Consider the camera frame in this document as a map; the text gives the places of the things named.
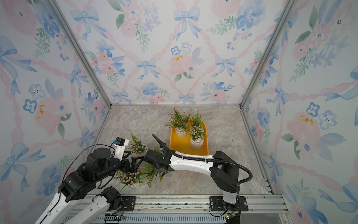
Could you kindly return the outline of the red flower plant front pot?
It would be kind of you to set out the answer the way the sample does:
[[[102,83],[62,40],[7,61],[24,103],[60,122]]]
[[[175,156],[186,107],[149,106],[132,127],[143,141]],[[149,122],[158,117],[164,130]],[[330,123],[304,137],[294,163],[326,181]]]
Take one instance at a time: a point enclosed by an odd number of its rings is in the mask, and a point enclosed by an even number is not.
[[[144,175],[144,180],[147,181],[147,186],[149,188],[152,187],[153,183],[156,182],[163,182],[163,172],[155,171],[154,166],[149,164],[148,162],[145,162],[143,165],[141,165],[141,171]]]

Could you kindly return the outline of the red flower plant pot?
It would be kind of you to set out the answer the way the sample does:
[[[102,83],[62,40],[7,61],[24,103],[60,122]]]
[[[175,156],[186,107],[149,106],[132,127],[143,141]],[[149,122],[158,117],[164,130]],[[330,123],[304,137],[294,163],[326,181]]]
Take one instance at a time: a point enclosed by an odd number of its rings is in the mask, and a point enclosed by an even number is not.
[[[163,172],[155,171],[154,166],[149,164],[148,162],[145,162],[143,165],[141,165],[141,171],[144,175],[144,180],[147,181],[147,186],[149,188],[152,187],[153,183],[156,182],[163,182]]]
[[[173,107],[173,112],[168,114],[170,118],[167,119],[165,126],[168,128],[174,128],[178,137],[185,137],[192,114],[183,112]]]

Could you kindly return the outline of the yellow plastic storage tray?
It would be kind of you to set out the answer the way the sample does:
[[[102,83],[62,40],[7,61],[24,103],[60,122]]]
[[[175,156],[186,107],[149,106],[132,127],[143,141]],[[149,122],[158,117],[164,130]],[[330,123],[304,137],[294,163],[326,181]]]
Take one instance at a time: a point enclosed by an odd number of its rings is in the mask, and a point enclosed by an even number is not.
[[[179,137],[175,128],[171,128],[169,148],[176,152],[189,155],[209,155],[208,138],[204,137],[203,146],[200,149],[194,149],[190,146],[191,136],[189,135],[190,126],[187,128],[187,135]]]

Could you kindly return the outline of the pink flower plant back pot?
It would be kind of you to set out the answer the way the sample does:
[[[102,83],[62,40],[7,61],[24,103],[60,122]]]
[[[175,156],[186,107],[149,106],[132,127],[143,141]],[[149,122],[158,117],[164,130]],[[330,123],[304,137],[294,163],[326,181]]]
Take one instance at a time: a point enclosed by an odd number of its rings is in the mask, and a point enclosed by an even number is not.
[[[190,128],[190,147],[194,150],[199,150],[204,144],[204,129],[203,126],[192,126]]]

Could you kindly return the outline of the orange flower plant white pot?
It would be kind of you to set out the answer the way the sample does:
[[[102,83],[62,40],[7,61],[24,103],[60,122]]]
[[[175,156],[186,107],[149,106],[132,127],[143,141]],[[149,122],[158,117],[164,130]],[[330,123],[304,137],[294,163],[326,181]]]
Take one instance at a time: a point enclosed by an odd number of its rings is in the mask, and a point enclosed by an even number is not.
[[[203,129],[204,119],[201,114],[192,114],[190,118],[190,128],[194,131]]]

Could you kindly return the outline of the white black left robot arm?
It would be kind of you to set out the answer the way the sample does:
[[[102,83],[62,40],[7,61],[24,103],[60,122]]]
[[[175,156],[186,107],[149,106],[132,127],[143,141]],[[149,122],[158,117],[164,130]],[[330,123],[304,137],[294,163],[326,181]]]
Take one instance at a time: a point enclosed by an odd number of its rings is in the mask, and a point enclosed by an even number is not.
[[[113,178],[119,171],[133,174],[139,169],[139,163],[142,160],[141,157],[120,160],[113,157],[107,148],[96,149],[89,154],[85,163],[62,180],[58,192],[36,223],[63,223],[74,206],[85,199],[87,194],[96,188],[98,182],[107,177]],[[123,197],[114,187],[107,187],[68,223],[89,224],[107,211],[110,211],[111,216],[119,221],[124,212],[134,210],[135,201],[135,197]]]

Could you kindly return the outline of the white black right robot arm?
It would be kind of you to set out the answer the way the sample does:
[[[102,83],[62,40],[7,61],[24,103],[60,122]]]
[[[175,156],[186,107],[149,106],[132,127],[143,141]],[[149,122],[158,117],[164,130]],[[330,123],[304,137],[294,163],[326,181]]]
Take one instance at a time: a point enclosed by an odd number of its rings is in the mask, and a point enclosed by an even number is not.
[[[222,190],[224,202],[236,204],[238,188],[242,183],[239,180],[239,170],[245,168],[221,151],[217,151],[215,155],[200,156],[173,150],[165,150],[163,153],[149,150],[144,156],[144,161],[153,165],[156,171],[163,173],[185,170],[210,176]]]

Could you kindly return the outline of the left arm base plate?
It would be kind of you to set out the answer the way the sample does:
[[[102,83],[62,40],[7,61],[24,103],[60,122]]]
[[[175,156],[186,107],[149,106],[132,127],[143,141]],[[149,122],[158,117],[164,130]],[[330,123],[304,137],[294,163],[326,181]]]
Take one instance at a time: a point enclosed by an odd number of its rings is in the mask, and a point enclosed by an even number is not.
[[[136,204],[135,196],[120,196],[116,197],[110,203],[110,211],[134,211]]]

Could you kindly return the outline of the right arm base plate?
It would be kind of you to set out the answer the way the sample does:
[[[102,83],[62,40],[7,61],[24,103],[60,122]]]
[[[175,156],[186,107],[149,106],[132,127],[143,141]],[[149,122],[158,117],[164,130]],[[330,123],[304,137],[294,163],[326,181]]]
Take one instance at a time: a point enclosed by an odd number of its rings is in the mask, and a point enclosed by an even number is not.
[[[214,212],[222,212],[222,211],[241,211],[246,212],[249,211],[248,203],[245,197],[237,196],[236,203],[231,204],[227,203],[223,200],[223,197],[219,196],[211,196],[209,197],[209,205],[210,210]]]

